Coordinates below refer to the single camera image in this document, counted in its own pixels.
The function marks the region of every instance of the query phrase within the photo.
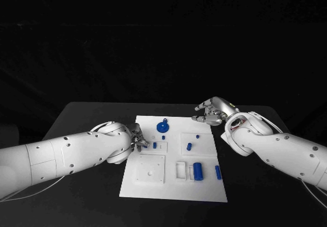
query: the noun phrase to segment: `black table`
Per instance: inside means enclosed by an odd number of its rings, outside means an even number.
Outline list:
[[[202,115],[196,105],[71,103],[45,140],[90,131],[116,121],[136,122],[137,115]],[[284,132],[289,129],[268,106],[241,106],[256,111]],[[104,162],[67,176],[37,196],[0,204],[2,226],[325,226],[327,210],[312,197],[302,182],[268,166],[257,154],[241,156],[221,139],[224,125],[212,127],[228,203],[122,198],[126,162]],[[51,182],[22,192],[38,192]]]

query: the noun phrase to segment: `small blue part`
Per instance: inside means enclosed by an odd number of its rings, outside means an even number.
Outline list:
[[[196,162],[194,164],[194,171],[195,171],[195,180],[202,181],[204,175],[202,175],[202,164],[201,164],[201,162]]]
[[[192,143],[188,144],[186,150],[191,150],[192,148]]]
[[[220,166],[215,166],[215,168],[217,168],[217,179],[221,180],[222,179],[222,174],[221,174]]]
[[[166,133],[169,131],[168,119],[163,119],[163,122],[158,124],[158,131]]]

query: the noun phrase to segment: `robotic hand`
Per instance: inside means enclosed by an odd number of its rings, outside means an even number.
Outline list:
[[[106,160],[120,164],[143,145],[150,144],[137,123],[107,122],[88,132],[0,149],[0,198]]]
[[[222,98],[207,100],[205,116],[192,119],[209,125],[225,124],[222,139],[244,156],[256,152],[261,160],[290,176],[327,190],[327,147],[289,134],[256,112],[244,113]],[[273,125],[280,132],[274,134]]]

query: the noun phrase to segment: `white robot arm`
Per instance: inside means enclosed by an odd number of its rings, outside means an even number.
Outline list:
[[[0,198],[106,160],[120,164],[143,145],[149,142],[137,123],[107,122],[88,132],[0,149]]]
[[[222,139],[244,156],[256,152],[263,161],[290,176],[327,190],[327,147],[289,134],[256,112],[243,113],[222,98],[207,100],[196,110],[205,108],[205,116],[192,119],[209,125],[227,121]]]

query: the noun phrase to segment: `dark backdrop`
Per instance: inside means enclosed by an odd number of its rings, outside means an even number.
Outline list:
[[[73,101],[199,104],[220,96],[274,107],[292,132],[325,143],[323,4],[2,3],[2,118],[42,138]]]

